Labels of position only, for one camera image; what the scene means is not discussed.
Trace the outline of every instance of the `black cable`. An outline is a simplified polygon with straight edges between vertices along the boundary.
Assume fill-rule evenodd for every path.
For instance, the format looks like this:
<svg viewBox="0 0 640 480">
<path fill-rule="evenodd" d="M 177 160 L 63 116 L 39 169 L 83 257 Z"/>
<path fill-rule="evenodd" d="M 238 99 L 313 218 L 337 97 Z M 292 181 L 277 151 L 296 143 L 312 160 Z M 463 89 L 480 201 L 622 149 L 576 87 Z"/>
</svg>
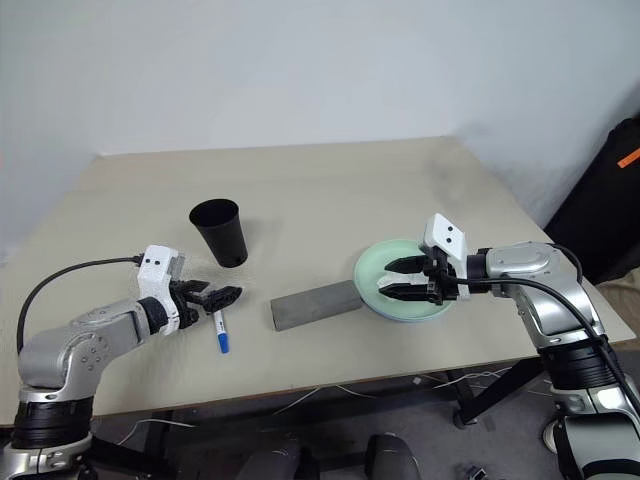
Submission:
<svg viewBox="0 0 640 480">
<path fill-rule="evenodd" d="M 615 377 L 616 381 L 620 385 L 620 388 L 624 392 L 624 394 L 629 399 L 629 402 L 633 406 L 634 410 L 638 415 L 640 415 L 640 401 L 638 397 L 636 397 L 632 388 L 627 383 L 627 380 L 624 376 L 624 373 L 618 368 L 616 363 L 613 361 L 609 352 L 607 352 L 606 348 L 602 344 L 602 339 L 596 333 L 596 331 L 591 326 L 589 320 L 582 314 L 580 310 L 578 310 L 575 305 L 573 305 L 564 295 L 562 295 L 557 290 L 545 285 L 544 283 L 535 282 L 533 280 L 527 280 L 525 278 L 482 278 L 482 279 L 466 279 L 466 278 L 456 278 L 446 275 L 445 279 L 462 285 L 524 285 L 531 288 L 536 288 L 538 290 L 543 291 L 544 293 L 552 296 L 558 302 L 560 302 L 567 310 L 569 310 L 574 317 L 580 322 L 582 328 L 584 328 L 585 332 L 587 332 L 587 336 L 596 342 L 595 348 L 597 352 L 600 354 L 604 362 L 607 364 L 607 367 L 611 370 L 611 373 Z"/>
<path fill-rule="evenodd" d="M 576 267 L 578 283 L 582 284 L 582 264 L 580 263 L 578 256 L 564 245 L 558 245 L 557 243 L 549 243 L 548 245 L 564 253 L 565 257 L 567 257 L 573 266 Z"/>
<path fill-rule="evenodd" d="M 33 299 L 36 298 L 36 295 L 38 295 L 38 293 L 40 293 L 40 290 L 42 290 L 48 283 L 52 282 L 58 277 L 61 277 L 65 273 L 73 272 L 74 270 L 80 270 L 81 268 L 121 262 L 133 262 L 140 265 L 141 261 L 142 255 L 136 255 L 134 257 L 108 258 L 106 260 L 94 260 L 92 262 L 78 263 L 77 265 L 71 265 L 70 267 L 63 268 L 62 270 L 59 270 L 42 280 L 38 285 L 36 285 L 33 290 L 31 290 L 31 293 L 26 298 L 26 300 L 22 304 L 22 308 L 20 309 L 20 315 L 18 316 L 18 327 L 16 330 L 16 348 L 18 350 L 18 355 L 20 354 L 20 352 L 22 351 L 22 347 L 24 346 L 24 324 L 27 320 L 27 312 L 29 311 L 31 302 L 33 302 Z"/>
</svg>

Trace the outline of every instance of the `orange tag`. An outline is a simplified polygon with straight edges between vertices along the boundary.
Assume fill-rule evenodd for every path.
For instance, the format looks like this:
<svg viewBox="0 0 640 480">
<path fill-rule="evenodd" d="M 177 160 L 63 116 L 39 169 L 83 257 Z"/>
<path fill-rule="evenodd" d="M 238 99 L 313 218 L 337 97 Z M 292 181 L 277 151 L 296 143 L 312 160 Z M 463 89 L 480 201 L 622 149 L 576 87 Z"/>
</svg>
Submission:
<svg viewBox="0 0 640 480">
<path fill-rule="evenodd" d="M 633 162 L 635 162 L 639 158 L 640 158 L 640 148 L 634 150 L 629 155 L 627 155 L 622 160 L 620 160 L 618 162 L 618 166 L 620 168 L 628 167 L 629 165 L 631 165 Z"/>
</svg>

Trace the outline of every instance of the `white wall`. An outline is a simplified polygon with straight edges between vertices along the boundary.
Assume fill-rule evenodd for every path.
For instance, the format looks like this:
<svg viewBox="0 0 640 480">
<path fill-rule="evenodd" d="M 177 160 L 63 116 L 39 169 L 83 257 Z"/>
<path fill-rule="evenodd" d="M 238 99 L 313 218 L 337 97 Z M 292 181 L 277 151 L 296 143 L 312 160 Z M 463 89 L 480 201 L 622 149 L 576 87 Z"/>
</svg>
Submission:
<svg viewBox="0 0 640 480">
<path fill-rule="evenodd" d="M 97 153 L 457 134 L 544 224 L 640 107 L 636 0 L 3 0 L 4 247 Z"/>
</svg>

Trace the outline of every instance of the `floor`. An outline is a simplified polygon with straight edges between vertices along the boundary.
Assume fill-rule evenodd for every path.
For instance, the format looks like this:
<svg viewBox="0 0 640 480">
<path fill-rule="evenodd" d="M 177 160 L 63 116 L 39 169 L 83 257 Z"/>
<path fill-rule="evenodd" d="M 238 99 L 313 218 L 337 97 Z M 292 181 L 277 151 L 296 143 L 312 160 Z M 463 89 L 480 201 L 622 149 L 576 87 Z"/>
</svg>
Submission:
<svg viewBox="0 0 640 480">
<path fill-rule="evenodd" d="M 620 361 L 625 371 L 635 379 L 640 379 L 640 352 L 621 352 Z M 480 370 L 498 370 L 504 365 L 491 365 Z M 445 381 L 441 374 L 432 374 L 436 379 Z M 476 391 L 491 382 L 492 377 L 470 379 Z M 409 385 L 413 382 L 438 382 L 422 377 L 404 377 L 400 379 L 357 384 L 350 386 L 359 393 L 375 392 L 382 382 L 395 382 Z M 459 430 L 451 422 L 454 404 L 439 403 L 402 408 L 390 412 L 358 416 L 343 420 L 334 420 L 292 432 L 305 444 L 312 447 L 319 458 L 337 454 L 363 451 L 370 435 L 393 432 L 402 437 L 413 450 L 423 478 L 425 480 L 462 480 L 464 472 L 472 465 L 483 467 L 493 480 L 549 480 L 561 479 L 557 471 L 555 455 L 549 452 L 541 441 L 540 434 L 553 417 L 554 406 L 548 396 L 549 384 L 539 378 L 527 385 L 518 394 L 513 395 L 494 407 L 480 418 L 478 424 Z M 350 395 L 337 388 L 317 392 L 306 402 L 326 397 Z M 238 402 L 225 402 L 216 406 L 177 411 L 173 417 L 180 422 L 194 422 L 211 417 L 224 417 L 244 411 L 264 408 L 278 408 L 300 398 L 301 393 L 279 397 L 253 399 Z M 94 421 L 93 429 L 105 440 L 122 439 L 135 421 L 149 418 L 149 415 L 121 415 Z M 148 424 L 141 424 L 137 433 L 127 441 L 131 448 L 142 448 Z M 185 462 L 199 463 L 201 478 L 218 480 L 233 479 L 237 471 L 237 455 L 225 457 L 221 450 L 194 451 L 190 457 L 182 455 L 182 476 L 189 477 Z M 101 479 L 131 478 L 104 473 Z M 322 474 L 322 480 L 364 479 L 362 467 L 334 470 Z"/>
</svg>

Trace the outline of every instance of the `black cup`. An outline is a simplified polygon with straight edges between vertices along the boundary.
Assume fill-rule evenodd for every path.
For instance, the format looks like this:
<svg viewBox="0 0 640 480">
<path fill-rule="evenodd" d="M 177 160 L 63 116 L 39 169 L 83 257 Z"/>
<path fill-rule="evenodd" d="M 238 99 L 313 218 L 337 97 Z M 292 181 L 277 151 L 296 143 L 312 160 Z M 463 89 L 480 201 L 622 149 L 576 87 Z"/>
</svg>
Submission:
<svg viewBox="0 0 640 480">
<path fill-rule="evenodd" d="M 242 236 L 236 202 L 225 198 L 207 200 L 193 207 L 189 220 L 198 229 L 221 266 L 232 268 L 245 262 L 247 247 Z"/>
</svg>

